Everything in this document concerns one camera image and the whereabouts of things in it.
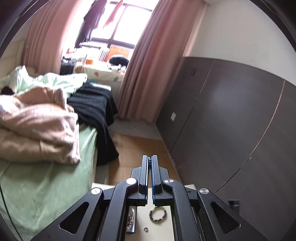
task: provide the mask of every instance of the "pink blanket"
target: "pink blanket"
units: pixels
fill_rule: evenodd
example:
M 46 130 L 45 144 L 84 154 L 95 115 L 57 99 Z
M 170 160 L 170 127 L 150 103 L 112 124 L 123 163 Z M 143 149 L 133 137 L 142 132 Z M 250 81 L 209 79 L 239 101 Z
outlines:
M 63 164 L 79 162 L 77 119 L 73 108 L 66 104 L 62 89 L 35 87 L 13 96 L 0 95 L 0 133 L 7 137 L 0 138 L 0 158 L 29 162 L 30 155 L 35 153 L 32 162 L 41 156 L 42 160 Z M 29 147 L 25 145 L 26 139 L 32 143 Z M 29 148 L 27 154 L 25 148 L 20 148 L 24 145 Z M 13 146 L 14 153 L 8 155 L 8 147 Z

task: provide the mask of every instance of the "metal screw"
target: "metal screw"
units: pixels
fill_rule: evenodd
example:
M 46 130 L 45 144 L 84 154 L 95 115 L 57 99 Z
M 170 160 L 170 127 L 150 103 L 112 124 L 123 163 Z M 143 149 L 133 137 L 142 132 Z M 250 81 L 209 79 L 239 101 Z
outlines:
M 209 193 L 209 189 L 207 189 L 207 188 L 201 188 L 200 189 L 200 193 L 203 194 L 203 195 L 207 195 Z
M 137 182 L 137 180 L 135 178 L 132 178 L 132 177 L 130 177 L 130 178 L 128 178 L 126 180 L 126 183 L 130 184 L 130 185 L 135 184 L 136 182 Z
M 93 188 L 93 189 L 91 190 L 91 193 L 92 193 L 93 195 L 98 195 L 98 194 L 101 193 L 101 189 L 100 189 L 100 188 Z
M 166 179 L 164 180 L 164 182 L 165 182 L 166 184 L 169 184 L 169 183 L 174 182 L 174 180 L 171 179 L 171 178 L 166 178 Z

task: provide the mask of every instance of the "black blanket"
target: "black blanket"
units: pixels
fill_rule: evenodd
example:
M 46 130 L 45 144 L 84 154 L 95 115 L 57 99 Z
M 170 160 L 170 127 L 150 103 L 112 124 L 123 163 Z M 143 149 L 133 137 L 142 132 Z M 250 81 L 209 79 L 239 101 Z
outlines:
M 113 116 L 118 112 L 111 92 L 85 83 L 68 98 L 67 104 L 78 114 L 79 124 L 88 124 L 98 131 L 97 165 L 107 164 L 117 158 L 119 154 L 108 130 L 108 126 L 114 123 Z

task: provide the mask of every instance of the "beaded bracelet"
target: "beaded bracelet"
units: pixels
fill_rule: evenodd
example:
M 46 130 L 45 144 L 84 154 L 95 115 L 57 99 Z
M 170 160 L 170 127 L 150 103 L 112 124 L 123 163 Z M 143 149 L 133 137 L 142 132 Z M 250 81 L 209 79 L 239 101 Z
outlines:
M 152 217 L 152 213 L 153 213 L 153 211 L 155 210 L 155 209 L 157 209 L 157 208 L 161 208 L 162 210 L 163 210 L 163 212 L 164 212 L 164 214 L 163 214 L 163 216 L 161 217 L 161 218 L 159 218 L 159 219 L 154 219 L 153 217 Z M 164 208 L 164 207 L 162 207 L 162 206 L 157 206 L 157 207 L 155 207 L 155 208 L 153 208 L 152 210 L 150 210 L 150 212 L 149 212 L 149 217 L 150 217 L 150 219 L 153 221 L 153 222 L 160 222 L 161 220 L 163 220 L 165 217 L 166 217 L 166 209 Z

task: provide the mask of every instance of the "white comforter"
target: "white comforter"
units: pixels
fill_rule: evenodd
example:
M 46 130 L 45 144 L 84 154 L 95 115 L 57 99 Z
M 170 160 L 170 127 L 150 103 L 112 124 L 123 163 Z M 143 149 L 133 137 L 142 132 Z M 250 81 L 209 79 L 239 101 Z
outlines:
M 29 76 L 25 66 L 18 66 L 9 75 L 0 79 L 0 89 L 9 86 L 14 93 L 30 89 L 34 86 L 62 88 L 69 97 L 87 80 L 87 74 L 58 75 L 47 73 L 36 78 Z

